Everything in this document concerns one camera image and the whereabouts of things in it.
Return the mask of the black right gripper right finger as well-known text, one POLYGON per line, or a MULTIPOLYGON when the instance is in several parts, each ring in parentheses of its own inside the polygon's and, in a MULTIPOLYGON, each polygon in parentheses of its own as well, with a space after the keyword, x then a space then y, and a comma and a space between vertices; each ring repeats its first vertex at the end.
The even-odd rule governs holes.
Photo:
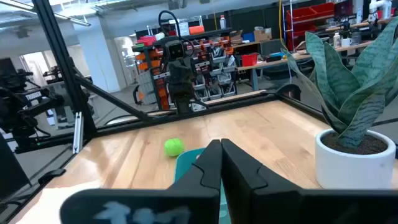
POLYGON ((232 223, 397 223, 395 190, 303 189, 222 139, 232 223))

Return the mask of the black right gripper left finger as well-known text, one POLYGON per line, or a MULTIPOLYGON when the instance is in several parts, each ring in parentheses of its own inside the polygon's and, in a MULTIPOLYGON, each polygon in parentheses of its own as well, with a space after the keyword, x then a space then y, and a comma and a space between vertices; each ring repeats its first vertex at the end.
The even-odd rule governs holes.
POLYGON ((221 141, 212 140, 181 178, 163 190, 87 189, 62 203, 60 221, 90 223, 217 223, 221 141))

